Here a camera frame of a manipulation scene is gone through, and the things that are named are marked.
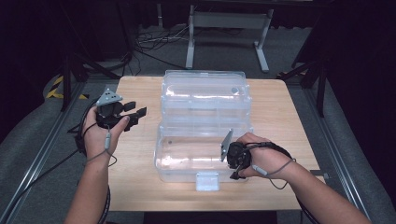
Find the right hand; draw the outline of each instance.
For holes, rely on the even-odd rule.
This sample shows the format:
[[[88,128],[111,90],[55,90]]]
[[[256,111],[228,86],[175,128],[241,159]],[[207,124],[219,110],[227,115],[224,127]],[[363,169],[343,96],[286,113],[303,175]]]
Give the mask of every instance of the right hand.
[[[248,144],[248,143],[260,143],[260,142],[270,142],[269,139],[259,137],[253,133],[245,133],[243,136],[238,138],[236,140],[237,142],[241,142],[243,144]],[[276,170],[278,170],[280,167],[285,165],[288,161],[290,161],[290,158],[285,156],[284,154],[273,150],[269,147],[255,147],[250,150],[251,153],[251,165],[257,165],[263,170],[267,171],[268,173],[272,173]],[[260,176],[260,177],[265,177],[261,175],[259,172],[255,171],[251,165],[245,169],[239,171],[240,176],[244,177],[250,177],[250,176]],[[285,169],[277,172],[276,174],[273,174],[269,177],[271,179],[284,179],[285,178]]]

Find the transparent plastic box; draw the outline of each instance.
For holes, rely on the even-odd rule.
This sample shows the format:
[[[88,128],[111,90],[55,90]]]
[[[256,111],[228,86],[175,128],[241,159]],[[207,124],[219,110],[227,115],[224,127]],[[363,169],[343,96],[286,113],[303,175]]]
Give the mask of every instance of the transparent plastic box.
[[[219,71],[166,71],[162,116],[154,163],[165,182],[200,182],[197,189],[232,182],[233,170],[220,161],[220,145],[250,124],[251,98],[245,74]]]

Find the forearm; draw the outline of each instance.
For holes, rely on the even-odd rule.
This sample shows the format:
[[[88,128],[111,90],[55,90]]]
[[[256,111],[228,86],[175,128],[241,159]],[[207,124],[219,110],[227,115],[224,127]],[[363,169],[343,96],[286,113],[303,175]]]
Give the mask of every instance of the forearm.
[[[107,165],[88,163],[64,223],[98,223],[105,206],[107,188]]]
[[[320,223],[370,223],[349,201],[293,162],[286,180],[297,198]]]

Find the wooden tabletop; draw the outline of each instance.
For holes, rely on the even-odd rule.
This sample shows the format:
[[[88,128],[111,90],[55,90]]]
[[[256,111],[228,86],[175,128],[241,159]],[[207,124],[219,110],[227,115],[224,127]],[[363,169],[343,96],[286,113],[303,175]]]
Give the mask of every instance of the wooden tabletop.
[[[124,103],[148,113],[123,133],[109,168],[112,211],[254,211],[300,209],[291,188],[276,189],[269,180],[253,177],[242,183],[220,183],[219,191],[196,191],[195,183],[162,182],[154,166],[161,115],[162,77],[123,77],[117,89]],[[254,133],[285,148],[308,170],[318,170],[311,146],[285,83],[248,79]],[[279,186],[284,182],[275,180]]]

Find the hand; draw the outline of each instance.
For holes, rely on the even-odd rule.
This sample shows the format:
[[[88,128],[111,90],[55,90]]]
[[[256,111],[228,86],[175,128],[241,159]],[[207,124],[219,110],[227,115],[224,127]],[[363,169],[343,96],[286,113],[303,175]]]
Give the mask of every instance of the hand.
[[[270,142],[270,140],[259,137],[253,133],[245,133],[236,141],[241,142],[243,144]],[[251,165],[257,165],[266,172],[268,172],[269,174],[278,170],[279,168],[281,168],[283,165],[285,165],[287,162],[290,161],[289,157],[269,147],[255,147],[250,150],[250,153],[252,157]],[[241,170],[239,172],[239,175],[245,177],[250,177],[250,176],[265,177],[261,175],[259,172],[255,171],[251,167],[251,165],[247,169]],[[270,175],[269,177],[271,177],[272,179],[279,179],[279,178],[284,179],[285,178],[284,170],[281,170],[273,175]]]
[[[93,159],[92,162],[95,161],[95,162],[103,162],[105,164],[108,164],[110,160],[110,155],[112,155],[116,150],[117,143],[119,141],[119,137],[121,133],[128,125],[129,117],[125,116],[119,121],[119,123],[116,126],[114,126],[111,130],[108,130],[101,128],[96,124],[96,112],[97,112],[96,106],[90,109],[90,111],[87,114],[87,118],[84,121],[84,126],[82,130],[82,132],[85,133],[84,143],[85,143],[85,148],[87,149],[87,159],[89,160],[90,158],[93,158],[102,153],[101,156]],[[108,149],[108,153],[103,153],[105,151],[106,135],[108,134],[109,131],[111,133],[110,148]]]

